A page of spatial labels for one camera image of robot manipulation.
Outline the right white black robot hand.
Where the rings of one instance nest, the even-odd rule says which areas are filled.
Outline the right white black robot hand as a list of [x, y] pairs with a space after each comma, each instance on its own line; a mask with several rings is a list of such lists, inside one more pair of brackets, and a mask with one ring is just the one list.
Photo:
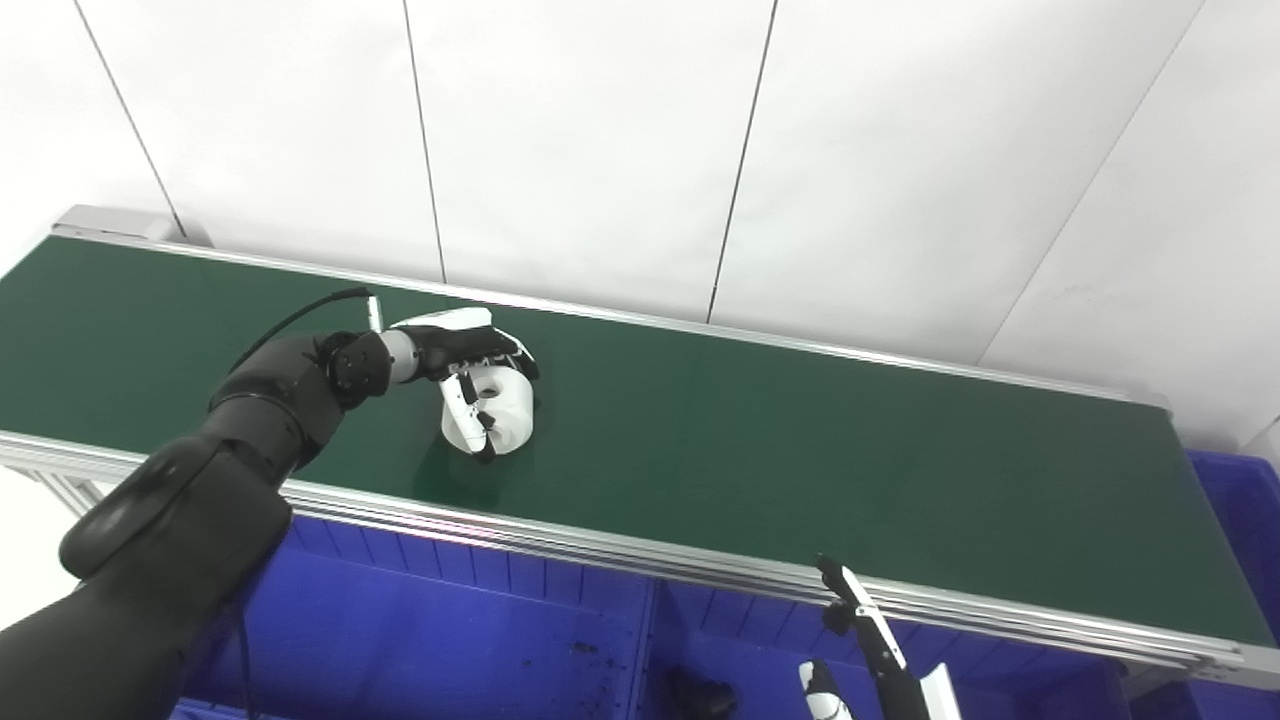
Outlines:
[[879, 605], [855, 573], [836, 559], [818, 555], [815, 568], [835, 600], [822, 610], [826, 630], [851, 637], [864, 657], [884, 719], [960, 719], [963, 716], [945, 664], [916, 675]]

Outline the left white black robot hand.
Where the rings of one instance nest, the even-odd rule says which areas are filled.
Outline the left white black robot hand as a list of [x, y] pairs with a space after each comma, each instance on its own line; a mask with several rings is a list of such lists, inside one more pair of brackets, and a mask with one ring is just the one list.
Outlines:
[[532, 382], [541, 375], [526, 345], [493, 323], [488, 307], [411, 316], [379, 333], [390, 383], [429, 380], [442, 396], [442, 430], [481, 464], [532, 434]]

